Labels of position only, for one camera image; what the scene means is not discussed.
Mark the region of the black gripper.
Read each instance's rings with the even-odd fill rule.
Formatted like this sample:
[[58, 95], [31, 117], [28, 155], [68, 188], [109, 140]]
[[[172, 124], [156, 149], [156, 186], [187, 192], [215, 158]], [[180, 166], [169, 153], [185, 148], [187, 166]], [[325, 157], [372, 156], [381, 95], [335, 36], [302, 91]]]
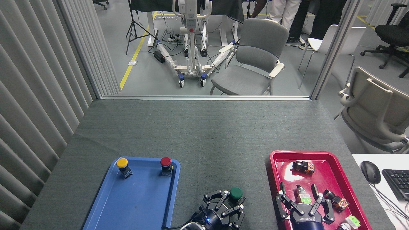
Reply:
[[[286, 195], [285, 184], [280, 182], [280, 190], [275, 196], [274, 205], [275, 209], [278, 211], [278, 217], [284, 220], [290, 215], [290, 220], [293, 230], [324, 230], [323, 222], [326, 224], [332, 224], [335, 221], [331, 191], [325, 190], [323, 193], [318, 191], [316, 184], [311, 185], [311, 191], [313, 192], [313, 197], [315, 202], [313, 207], [309, 210], [309, 215], [305, 214], [304, 211], [298, 206], [294, 201], [288, 198]], [[317, 213], [318, 207], [322, 205], [324, 209], [324, 216]]]
[[222, 230], [223, 226], [239, 229], [244, 219], [245, 197], [234, 200], [228, 197], [228, 191], [216, 190], [206, 193], [192, 222], [199, 224], [204, 230]]

